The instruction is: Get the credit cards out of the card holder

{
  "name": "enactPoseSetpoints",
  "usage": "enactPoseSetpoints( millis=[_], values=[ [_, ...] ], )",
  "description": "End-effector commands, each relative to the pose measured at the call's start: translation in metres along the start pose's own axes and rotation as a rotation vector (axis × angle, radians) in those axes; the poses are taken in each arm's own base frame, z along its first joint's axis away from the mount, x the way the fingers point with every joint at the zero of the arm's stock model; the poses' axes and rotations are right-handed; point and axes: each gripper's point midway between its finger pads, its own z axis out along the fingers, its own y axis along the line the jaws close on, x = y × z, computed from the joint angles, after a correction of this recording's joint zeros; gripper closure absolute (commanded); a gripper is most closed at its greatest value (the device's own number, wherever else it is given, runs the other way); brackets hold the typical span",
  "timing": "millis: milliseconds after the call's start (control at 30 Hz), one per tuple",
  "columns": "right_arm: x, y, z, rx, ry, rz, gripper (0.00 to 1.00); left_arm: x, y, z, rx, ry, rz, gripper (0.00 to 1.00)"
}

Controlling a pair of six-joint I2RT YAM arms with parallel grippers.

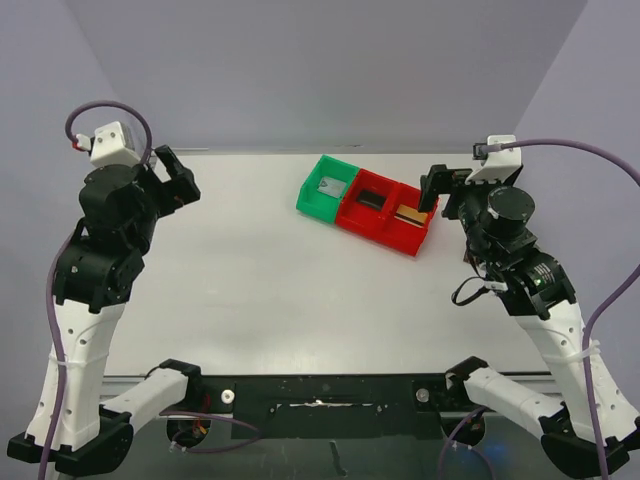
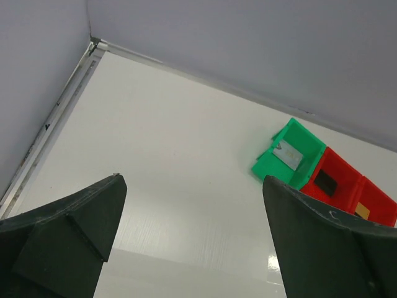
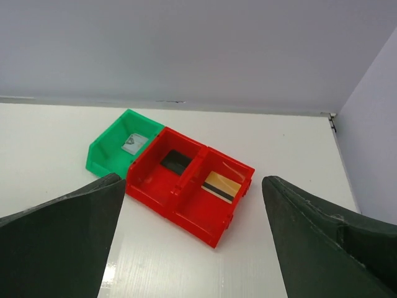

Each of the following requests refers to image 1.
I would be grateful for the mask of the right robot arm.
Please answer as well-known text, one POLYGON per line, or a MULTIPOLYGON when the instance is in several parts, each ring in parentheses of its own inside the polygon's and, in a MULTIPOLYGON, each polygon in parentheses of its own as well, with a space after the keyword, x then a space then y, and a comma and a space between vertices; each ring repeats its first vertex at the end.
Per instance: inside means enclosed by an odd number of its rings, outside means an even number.
POLYGON ((639 412, 618 389, 586 336, 575 290, 560 263, 541 251, 527 223, 535 202, 509 182, 473 183, 471 170, 431 167, 420 180, 421 212, 441 195, 443 217, 460 222, 466 256, 529 336, 560 392, 551 398, 498 373, 475 356, 445 374, 447 392, 486 407, 536 437, 573 479, 616 472, 639 447, 639 412))

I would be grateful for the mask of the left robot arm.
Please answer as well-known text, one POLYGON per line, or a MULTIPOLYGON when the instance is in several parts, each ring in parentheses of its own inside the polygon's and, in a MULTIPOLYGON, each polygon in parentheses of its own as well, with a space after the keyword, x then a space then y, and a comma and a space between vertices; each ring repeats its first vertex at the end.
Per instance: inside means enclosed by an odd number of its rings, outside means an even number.
POLYGON ((87 477, 114 471, 134 435, 167 409, 198 410, 205 401, 199 367, 168 359, 131 390, 101 401, 113 335, 144 269, 159 219, 200 198, 193 172, 166 145, 152 166, 120 161, 88 174, 79 193, 83 215, 47 278, 53 346, 41 398, 27 430, 10 439, 9 457, 87 477))

